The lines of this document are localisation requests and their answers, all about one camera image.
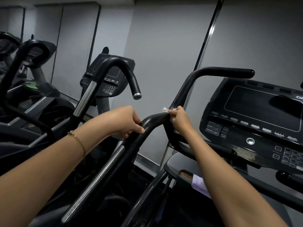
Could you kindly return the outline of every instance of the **forearm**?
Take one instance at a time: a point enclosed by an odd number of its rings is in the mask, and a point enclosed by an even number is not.
[[[206,187],[226,226],[287,226],[260,193],[195,130],[184,137],[195,152]]]
[[[92,119],[74,133],[89,152],[109,135],[106,127]],[[27,226],[82,159],[81,144],[67,135],[2,175],[0,225]]]

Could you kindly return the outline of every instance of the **gold bracelet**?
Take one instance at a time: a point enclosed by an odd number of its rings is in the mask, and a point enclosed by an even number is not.
[[[83,159],[85,159],[85,156],[86,156],[86,149],[83,145],[83,143],[81,142],[81,140],[75,135],[75,133],[71,130],[68,132],[69,135],[73,135],[77,140],[78,142],[81,144],[82,148],[83,148]]]

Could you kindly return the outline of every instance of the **hand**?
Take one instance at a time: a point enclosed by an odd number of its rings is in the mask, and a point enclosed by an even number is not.
[[[125,106],[108,111],[103,116],[107,116],[106,119],[110,126],[110,135],[120,134],[124,139],[134,131],[142,134],[145,129],[139,125],[141,120],[132,106]]]
[[[168,112],[172,117],[172,124],[182,136],[188,130],[193,129],[183,107],[179,106],[177,110],[168,110]]]

